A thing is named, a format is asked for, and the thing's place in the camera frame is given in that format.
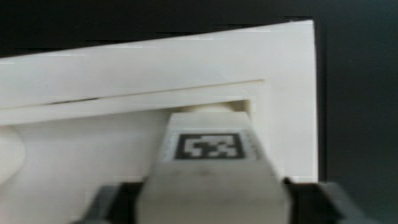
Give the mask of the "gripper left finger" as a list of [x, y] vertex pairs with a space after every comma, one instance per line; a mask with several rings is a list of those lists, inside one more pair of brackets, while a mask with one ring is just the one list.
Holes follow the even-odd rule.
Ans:
[[138, 224], [136, 200], [143, 183], [122, 182], [99, 188], [85, 214], [70, 224]]

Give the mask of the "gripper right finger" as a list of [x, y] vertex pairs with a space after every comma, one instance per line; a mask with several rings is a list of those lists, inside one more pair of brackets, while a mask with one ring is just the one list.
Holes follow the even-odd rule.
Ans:
[[282, 180], [291, 199], [289, 224], [380, 224], [333, 182]]

